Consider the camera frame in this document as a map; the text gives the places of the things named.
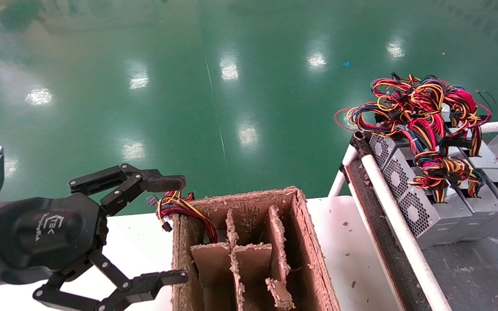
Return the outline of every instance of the white table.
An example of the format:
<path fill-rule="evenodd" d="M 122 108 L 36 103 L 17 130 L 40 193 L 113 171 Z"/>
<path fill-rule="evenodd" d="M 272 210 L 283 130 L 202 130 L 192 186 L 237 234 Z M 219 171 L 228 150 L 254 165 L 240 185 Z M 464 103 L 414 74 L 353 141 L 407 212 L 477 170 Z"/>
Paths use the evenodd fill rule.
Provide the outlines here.
<path fill-rule="evenodd" d="M 309 199 L 307 206 L 341 309 L 402 310 L 352 197 Z M 172 234 L 160 228 L 154 214 L 109 217 L 109 234 L 103 254 L 127 277 L 169 270 L 171 250 Z M 44 282 L 0 286 L 0 311 L 51 310 L 32 299 L 34 290 Z M 99 300 L 114 289 L 115 286 L 94 267 L 62 287 L 65 292 Z M 155 301 L 136 303 L 128 311 L 169 311 L 172 309 L 170 292 L 170 287 L 164 287 Z"/>

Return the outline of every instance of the robotic hand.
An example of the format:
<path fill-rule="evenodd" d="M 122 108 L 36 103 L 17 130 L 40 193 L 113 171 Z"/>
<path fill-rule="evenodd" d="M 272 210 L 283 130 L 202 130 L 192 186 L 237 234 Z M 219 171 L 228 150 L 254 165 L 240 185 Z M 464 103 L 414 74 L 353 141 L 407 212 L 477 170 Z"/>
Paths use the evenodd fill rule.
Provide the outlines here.
<path fill-rule="evenodd" d="M 0 147 L 0 189 L 3 148 Z M 165 192 L 185 187 L 181 175 L 162 176 L 156 169 L 122 164 L 69 182 L 71 195 L 60 199 L 33 197 L 0 203 L 0 284 L 49 281 L 33 293 L 44 305 L 66 311 L 123 311 L 132 303 L 155 299 L 160 288 L 185 283 L 184 271 L 142 274 L 128 279 L 103 256 L 107 216 L 121 211 L 144 191 Z M 114 188 L 96 203 L 88 196 Z M 102 301 L 61 292 L 96 266 L 117 289 Z"/>

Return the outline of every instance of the logo on robotic hand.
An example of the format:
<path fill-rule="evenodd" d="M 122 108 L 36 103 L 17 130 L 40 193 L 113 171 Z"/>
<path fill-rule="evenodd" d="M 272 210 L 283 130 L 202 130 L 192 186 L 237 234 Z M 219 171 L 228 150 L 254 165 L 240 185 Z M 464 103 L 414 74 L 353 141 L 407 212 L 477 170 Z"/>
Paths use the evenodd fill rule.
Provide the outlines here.
<path fill-rule="evenodd" d="M 40 239 L 42 236 L 42 229 L 47 230 L 47 234 L 55 234 L 55 229 L 61 228 L 63 225 L 63 220 L 65 217 L 60 215 L 53 215 L 51 217 L 47 217 L 49 213 L 43 214 L 40 221 L 38 221 L 38 227 L 36 228 L 36 241 Z"/>

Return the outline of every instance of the metal rack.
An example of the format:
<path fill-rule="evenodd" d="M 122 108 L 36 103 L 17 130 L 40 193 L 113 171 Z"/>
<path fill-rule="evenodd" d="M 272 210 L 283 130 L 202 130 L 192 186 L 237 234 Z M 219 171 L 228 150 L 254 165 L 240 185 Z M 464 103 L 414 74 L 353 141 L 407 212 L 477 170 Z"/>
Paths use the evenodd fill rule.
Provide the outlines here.
<path fill-rule="evenodd" d="M 483 133 L 498 132 L 498 122 L 484 124 L 481 126 L 481 129 Z M 349 146 L 343 158 L 342 166 L 347 167 L 356 157 L 357 150 L 354 147 Z M 447 301 L 447 298 L 439 287 L 439 283 L 437 282 L 427 260 L 425 259 L 415 235 L 413 235 L 411 228 L 407 225 L 405 215 L 401 212 L 397 199 L 393 196 L 388 183 L 384 179 L 379 164 L 376 162 L 372 154 L 362 155 L 360 161 L 362 161 L 362 166 L 364 167 L 366 174 L 372 183 L 376 196 L 383 207 L 387 219 L 389 220 L 389 225 L 391 226 L 395 239 L 407 256 L 409 264 L 411 265 L 421 289 L 423 289 L 423 293 L 425 294 L 431 309 L 434 311 L 450 311 L 451 307 Z M 386 163 L 380 163 L 380 165 L 385 167 Z M 340 169 L 336 175 L 328 197 L 334 197 L 339 194 L 345 179 L 346 177 Z M 358 201 L 358 196 L 356 195 L 354 186 L 349 183 L 348 187 L 355 201 Z"/>

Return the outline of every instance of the black wire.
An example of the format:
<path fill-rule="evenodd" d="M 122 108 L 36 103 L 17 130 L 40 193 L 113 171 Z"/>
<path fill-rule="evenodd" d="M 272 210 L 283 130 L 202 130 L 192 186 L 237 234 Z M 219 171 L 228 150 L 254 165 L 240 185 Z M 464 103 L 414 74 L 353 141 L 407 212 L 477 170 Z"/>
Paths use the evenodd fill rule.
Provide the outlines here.
<path fill-rule="evenodd" d="M 497 110 L 496 109 L 493 109 L 493 107 L 489 104 L 489 102 L 486 100 L 486 98 L 482 95 L 482 93 L 480 93 L 480 91 L 476 90 L 476 92 L 478 93 L 478 95 L 484 100 L 485 104 L 488 106 L 488 108 L 492 111 L 492 118 L 493 116 L 495 116 L 495 114 L 497 113 Z M 495 107 L 497 107 L 497 101 L 495 100 L 495 98 L 486 90 L 484 90 L 484 93 L 486 93 L 487 95 L 489 95 L 489 97 L 491 97 L 492 101 L 493 101 L 493 104 L 495 105 Z"/>

